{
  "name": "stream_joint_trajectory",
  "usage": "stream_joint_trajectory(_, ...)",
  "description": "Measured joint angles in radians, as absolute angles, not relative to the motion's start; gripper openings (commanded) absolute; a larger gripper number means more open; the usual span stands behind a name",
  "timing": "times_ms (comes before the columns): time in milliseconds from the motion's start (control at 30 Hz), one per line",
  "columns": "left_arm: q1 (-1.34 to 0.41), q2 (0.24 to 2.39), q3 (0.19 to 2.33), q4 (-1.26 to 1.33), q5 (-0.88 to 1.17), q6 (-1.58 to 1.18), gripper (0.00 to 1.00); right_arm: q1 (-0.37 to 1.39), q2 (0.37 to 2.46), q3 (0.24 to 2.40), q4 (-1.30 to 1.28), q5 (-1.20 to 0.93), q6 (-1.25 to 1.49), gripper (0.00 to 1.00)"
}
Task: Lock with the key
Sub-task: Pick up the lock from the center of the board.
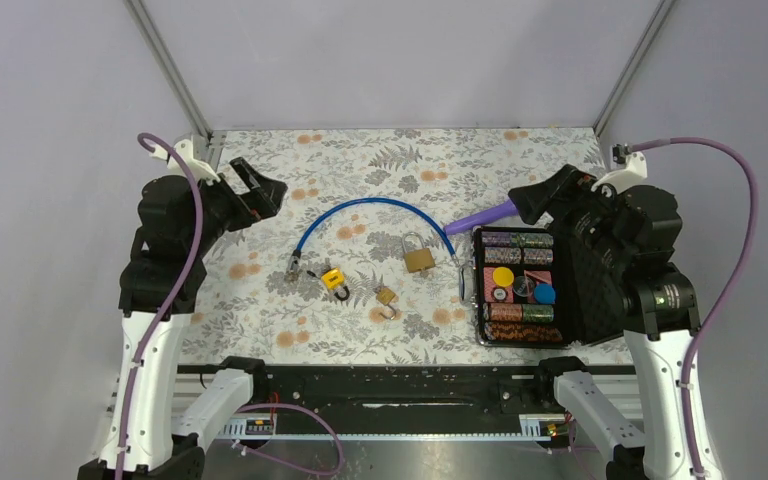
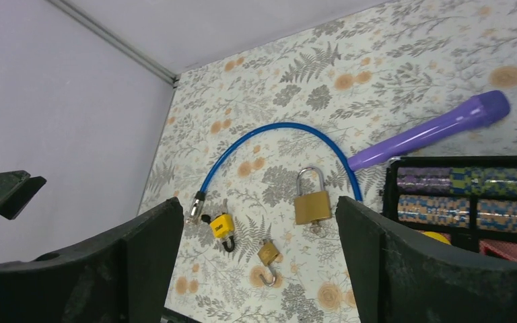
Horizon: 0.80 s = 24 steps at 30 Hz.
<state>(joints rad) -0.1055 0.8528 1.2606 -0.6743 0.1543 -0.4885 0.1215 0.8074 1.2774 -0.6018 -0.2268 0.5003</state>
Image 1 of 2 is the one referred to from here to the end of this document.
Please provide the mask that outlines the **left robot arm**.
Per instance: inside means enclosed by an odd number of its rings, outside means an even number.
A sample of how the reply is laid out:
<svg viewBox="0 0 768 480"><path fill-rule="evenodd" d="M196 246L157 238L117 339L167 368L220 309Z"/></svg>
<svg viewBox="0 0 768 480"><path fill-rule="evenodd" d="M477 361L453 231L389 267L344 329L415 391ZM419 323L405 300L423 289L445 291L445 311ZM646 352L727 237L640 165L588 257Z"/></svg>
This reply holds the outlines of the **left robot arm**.
<svg viewBox="0 0 768 480"><path fill-rule="evenodd" d="M228 357L209 386L175 420L172 400L183 333L206 278L204 257L226 233L276 216L288 187L242 158L231 166L247 187L222 174L166 175L147 183L141 225L120 276L123 358L113 419L99 456L80 479L199 479L209 445L238 407L269 401L261 360Z"/></svg>

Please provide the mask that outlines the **yellow padlock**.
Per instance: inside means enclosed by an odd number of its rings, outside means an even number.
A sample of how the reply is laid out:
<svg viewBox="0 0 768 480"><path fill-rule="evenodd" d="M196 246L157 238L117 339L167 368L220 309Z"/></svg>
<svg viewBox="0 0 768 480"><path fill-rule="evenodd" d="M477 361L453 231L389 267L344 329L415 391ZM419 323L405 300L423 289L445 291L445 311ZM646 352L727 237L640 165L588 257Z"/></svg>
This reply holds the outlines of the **yellow padlock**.
<svg viewBox="0 0 768 480"><path fill-rule="evenodd" d="M320 280L326 290L338 301L344 302L350 298L351 292L346 283L345 276L339 268L328 267L321 275Z"/></svg>

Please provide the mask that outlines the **large brass padlock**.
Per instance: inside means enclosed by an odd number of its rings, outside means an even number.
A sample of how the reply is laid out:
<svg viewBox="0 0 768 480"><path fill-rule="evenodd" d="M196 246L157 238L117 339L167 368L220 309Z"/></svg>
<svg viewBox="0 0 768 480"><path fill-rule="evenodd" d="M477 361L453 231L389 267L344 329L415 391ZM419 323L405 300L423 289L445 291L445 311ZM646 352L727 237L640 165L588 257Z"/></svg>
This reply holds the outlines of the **large brass padlock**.
<svg viewBox="0 0 768 480"><path fill-rule="evenodd" d="M408 273L424 274L436 266L431 250L421 235L416 232L405 233L401 237L403 260Z"/></svg>

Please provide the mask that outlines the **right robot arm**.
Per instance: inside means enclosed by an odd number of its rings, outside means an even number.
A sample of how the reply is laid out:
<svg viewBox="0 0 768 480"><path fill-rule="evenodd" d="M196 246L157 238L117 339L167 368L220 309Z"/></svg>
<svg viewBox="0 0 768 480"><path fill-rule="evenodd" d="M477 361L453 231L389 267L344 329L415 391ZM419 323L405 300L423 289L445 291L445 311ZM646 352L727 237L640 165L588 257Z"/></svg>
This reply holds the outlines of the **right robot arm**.
<svg viewBox="0 0 768 480"><path fill-rule="evenodd" d="M527 224L570 248L579 296L594 293L631 354L643 414L632 424L573 357L544 360L533 386L543 410L564 408L605 462L610 479L719 479L690 349L701 336L695 290L671 262L682 228L675 197L651 185L621 188L572 166L517 187Z"/></svg>

